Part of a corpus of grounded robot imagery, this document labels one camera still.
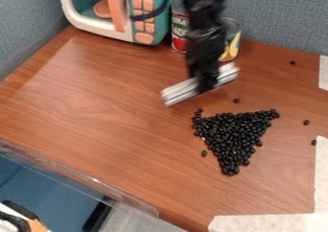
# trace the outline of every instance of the pink button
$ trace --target pink button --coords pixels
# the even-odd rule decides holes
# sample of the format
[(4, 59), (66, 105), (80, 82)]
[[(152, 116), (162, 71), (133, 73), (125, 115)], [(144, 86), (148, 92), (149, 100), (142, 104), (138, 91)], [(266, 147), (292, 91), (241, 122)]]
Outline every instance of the pink button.
[(144, 44), (152, 44), (153, 42), (153, 35), (145, 34), (145, 33), (137, 33), (135, 35), (135, 39)]
[(146, 19), (146, 21), (147, 22), (153, 22), (154, 21), (154, 18), (152, 17), (152, 18), (148, 18), (148, 19)]
[(136, 21), (134, 24), (135, 24), (135, 29), (137, 31), (144, 31), (145, 30), (144, 22), (142, 22), (142, 21)]
[(153, 10), (153, 0), (144, 0), (144, 9), (151, 12)]
[(155, 31), (155, 26), (153, 25), (153, 23), (146, 23), (146, 32), (147, 33), (151, 33), (153, 34)]
[(139, 10), (135, 10), (135, 11), (133, 11), (133, 14), (134, 14), (134, 15), (140, 15), (140, 14), (142, 14), (142, 12), (139, 11)]
[(132, 0), (133, 6), (136, 9), (141, 9), (142, 8), (142, 0)]

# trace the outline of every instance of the toy microwave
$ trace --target toy microwave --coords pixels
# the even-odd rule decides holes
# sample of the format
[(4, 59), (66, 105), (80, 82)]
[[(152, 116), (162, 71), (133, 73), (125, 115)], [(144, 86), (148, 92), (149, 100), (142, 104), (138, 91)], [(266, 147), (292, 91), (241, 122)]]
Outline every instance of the toy microwave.
[(128, 42), (156, 45), (170, 29), (169, 8), (155, 18), (133, 21), (157, 9), (163, 0), (60, 0), (66, 18), (77, 28)]

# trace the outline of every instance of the wooden tabletop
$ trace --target wooden tabletop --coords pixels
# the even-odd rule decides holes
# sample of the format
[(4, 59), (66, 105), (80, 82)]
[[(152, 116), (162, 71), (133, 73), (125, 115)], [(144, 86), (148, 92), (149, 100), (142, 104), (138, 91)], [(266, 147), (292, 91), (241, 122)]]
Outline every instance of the wooden tabletop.
[[(183, 55), (70, 27), (1, 83), (0, 140), (102, 180), (190, 231), (206, 231), (217, 215), (313, 212), (311, 141), (328, 136), (318, 55), (243, 41), (235, 62), (235, 82), (165, 108), (160, 91), (187, 77)], [(227, 177), (212, 154), (200, 156), (205, 145), (191, 129), (199, 107), (204, 115), (275, 108), (281, 118), (251, 164)]]

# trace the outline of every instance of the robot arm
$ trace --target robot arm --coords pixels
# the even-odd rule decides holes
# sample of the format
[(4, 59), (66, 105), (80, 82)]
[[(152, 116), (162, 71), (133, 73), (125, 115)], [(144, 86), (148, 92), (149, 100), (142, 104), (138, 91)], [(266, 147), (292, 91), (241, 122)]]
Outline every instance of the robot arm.
[(184, 0), (190, 16), (186, 62), (199, 93), (218, 86), (218, 59), (224, 52), (225, 27), (220, 21), (225, 0)]

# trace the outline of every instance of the tin can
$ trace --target tin can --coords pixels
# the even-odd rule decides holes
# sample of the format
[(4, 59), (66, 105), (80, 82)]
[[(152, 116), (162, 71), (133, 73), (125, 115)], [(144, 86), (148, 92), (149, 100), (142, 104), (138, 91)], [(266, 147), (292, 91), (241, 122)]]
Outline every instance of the tin can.
[(233, 60), (239, 52), (241, 46), (242, 31), (238, 22), (229, 17), (222, 17), (222, 23), (226, 27), (225, 50), (219, 57), (219, 62), (228, 62)]
[(175, 0), (172, 4), (172, 48), (180, 53), (185, 53), (186, 33), (189, 26), (189, 15), (183, 7), (183, 0)]
[[(225, 51), (219, 57), (219, 62), (228, 62), (238, 55), (242, 31), (235, 19), (222, 17), (221, 21), (226, 27), (226, 38)], [(175, 0), (172, 4), (172, 47), (177, 52), (186, 52), (188, 25), (189, 15), (184, 10), (183, 0)]]

